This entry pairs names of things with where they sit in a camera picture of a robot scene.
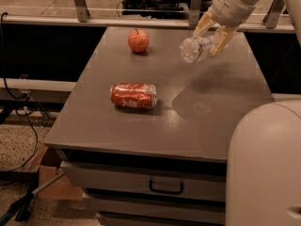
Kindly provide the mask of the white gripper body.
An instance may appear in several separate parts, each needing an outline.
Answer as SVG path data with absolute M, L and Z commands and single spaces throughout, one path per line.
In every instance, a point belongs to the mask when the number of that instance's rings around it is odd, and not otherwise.
M 237 27 L 244 23 L 255 9 L 252 0 L 214 0 L 214 19 L 226 27 Z

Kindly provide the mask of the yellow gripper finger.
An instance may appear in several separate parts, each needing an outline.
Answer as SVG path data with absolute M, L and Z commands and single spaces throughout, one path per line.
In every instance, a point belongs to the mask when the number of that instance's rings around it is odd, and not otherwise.
M 214 10 L 209 7 L 208 10 L 201 16 L 198 24 L 193 32 L 193 37 L 200 37 L 206 31 L 208 31 L 214 24 L 216 24 L 216 18 L 214 17 Z
M 213 47 L 210 50 L 210 56 L 215 57 L 217 54 L 222 52 L 227 47 L 236 31 L 237 26 L 221 26 L 218 28 L 214 34 Z

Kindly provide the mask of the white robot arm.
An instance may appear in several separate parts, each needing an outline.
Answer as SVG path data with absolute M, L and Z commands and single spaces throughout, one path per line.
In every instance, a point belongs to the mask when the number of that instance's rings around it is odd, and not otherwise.
M 214 24 L 212 57 L 230 42 L 259 0 L 214 0 L 193 35 Z M 301 0 L 284 0 L 301 40 Z M 225 226 L 301 226 L 301 103 L 261 105 L 247 113 L 230 141 Z

